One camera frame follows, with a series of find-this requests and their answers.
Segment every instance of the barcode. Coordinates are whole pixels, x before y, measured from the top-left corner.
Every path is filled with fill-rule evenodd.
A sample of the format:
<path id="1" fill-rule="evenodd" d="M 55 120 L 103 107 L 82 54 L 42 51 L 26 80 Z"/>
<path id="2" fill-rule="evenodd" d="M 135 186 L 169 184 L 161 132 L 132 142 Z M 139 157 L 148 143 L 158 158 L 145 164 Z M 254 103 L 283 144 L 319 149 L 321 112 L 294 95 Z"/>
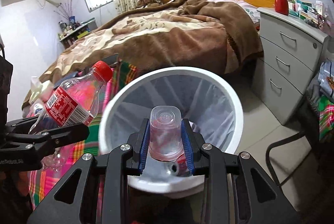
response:
<path id="1" fill-rule="evenodd" d="M 66 121 L 66 123 L 64 124 L 64 126 L 73 125 L 80 122 L 83 123 L 85 122 L 87 117 L 88 114 L 85 111 L 81 110 L 79 106 L 77 106 L 76 109 L 74 109 L 73 113 L 68 118 L 68 120 Z"/>
<path id="2" fill-rule="evenodd" d="M 50 99 L 47 101 L 46 104 L 48 105 L 49 108 L 51 108 L 52 105 L 56 102 L 56 100 L 57 100 L 56 95 L 52 94 L 52 96 L 50 97 Z"/>

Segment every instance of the red jar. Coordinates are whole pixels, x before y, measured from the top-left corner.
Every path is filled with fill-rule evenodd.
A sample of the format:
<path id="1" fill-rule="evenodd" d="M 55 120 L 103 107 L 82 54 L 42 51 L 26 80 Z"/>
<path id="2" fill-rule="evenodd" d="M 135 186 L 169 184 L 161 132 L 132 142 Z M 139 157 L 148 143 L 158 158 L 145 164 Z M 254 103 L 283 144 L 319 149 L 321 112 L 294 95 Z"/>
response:
<path id="1" fill-rule="evenodd" d="M 275 0 L 275 11 L 283 15 L 289 15 L 288 0 Z"/>

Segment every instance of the coca-cola bottle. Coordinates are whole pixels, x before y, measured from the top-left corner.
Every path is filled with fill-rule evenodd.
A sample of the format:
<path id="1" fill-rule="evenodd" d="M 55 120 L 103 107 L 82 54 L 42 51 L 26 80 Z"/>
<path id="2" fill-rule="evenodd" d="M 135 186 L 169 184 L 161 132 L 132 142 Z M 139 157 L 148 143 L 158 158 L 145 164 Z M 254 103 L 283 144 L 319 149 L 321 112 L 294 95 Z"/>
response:
<path id="1" fill-rule="evenodd" d="M 65 80 L 46 102 L 29 134 L 82 122 L 89 125 L 99 110 L 99 92 L 113 76 L 111 68 L 98 61 L 82 77 Z M 43 158 L 43 169 L 57 169 L 65 164 L 73 144 L 56 148 L 53 155 Z"/>

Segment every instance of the bottle label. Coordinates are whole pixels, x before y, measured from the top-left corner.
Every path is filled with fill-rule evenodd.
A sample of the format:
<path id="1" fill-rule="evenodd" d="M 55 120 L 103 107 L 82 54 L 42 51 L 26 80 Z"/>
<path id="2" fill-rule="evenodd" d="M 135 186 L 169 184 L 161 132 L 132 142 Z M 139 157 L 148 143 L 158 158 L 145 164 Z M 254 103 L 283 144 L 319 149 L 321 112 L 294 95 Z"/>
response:
<path id="1" fill-rule="evenodd" d="M 58 87 L 46 102 L 45 109 L 60 127 L 80 122 L 88 126 L 94 119 L 61 87 Z"/>

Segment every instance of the tiled floor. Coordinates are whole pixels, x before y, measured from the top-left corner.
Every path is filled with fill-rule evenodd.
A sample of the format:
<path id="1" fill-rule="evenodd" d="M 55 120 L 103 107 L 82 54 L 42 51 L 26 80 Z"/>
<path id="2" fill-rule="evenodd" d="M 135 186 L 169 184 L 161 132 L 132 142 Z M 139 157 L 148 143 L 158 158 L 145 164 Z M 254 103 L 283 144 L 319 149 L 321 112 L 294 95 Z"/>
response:
<path id="1" fill-rule="evenodd" d="M 298 132 L 298 123 L 282 126 L 271 111 L 250 90 L 242 78 L 227 80 L 238 94 L 243 106 L 243 135 L 236 153 L 249 152 L 269 174 L 265 162 L 267 147 L 276 141 L 290 137 Z M 311 147 L 306 138 L 271 150 L 271 162 L 280 182 L 287 178 L 309 153 Z M 302 166 L 283 186 L 283 192 L 298 210 L 312 199 L 321 187 L 321 179 L 316 173 L 317 163 L 310 154 Z"/>

